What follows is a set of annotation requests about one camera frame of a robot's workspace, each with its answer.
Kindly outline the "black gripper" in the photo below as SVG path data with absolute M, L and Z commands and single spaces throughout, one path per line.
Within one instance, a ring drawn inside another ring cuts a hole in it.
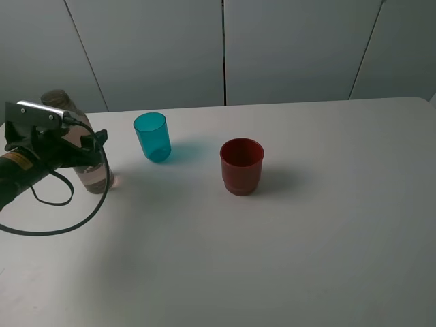
M 89 166 L 89 152 L 100 152 L 108 139 L 102 129 L 80 137 L 81 148 L 64 139 L 60 123 L 5 123 L 5 170 L 56 170 Z

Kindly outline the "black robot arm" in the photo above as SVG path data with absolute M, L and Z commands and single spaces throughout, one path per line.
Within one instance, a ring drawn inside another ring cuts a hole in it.
M 6 153 L 1 156 L 1 208 L 48 175 L 63 181 L 74 193 L 72 183 L 56 172 L 59 168 L 93 166 L 103 161 L 100 148 L 107 139 L 105 129 L 80 137 L 76 146 L 64 138 L 66 128 L 39 130 L 8 121 L 5 124 Z

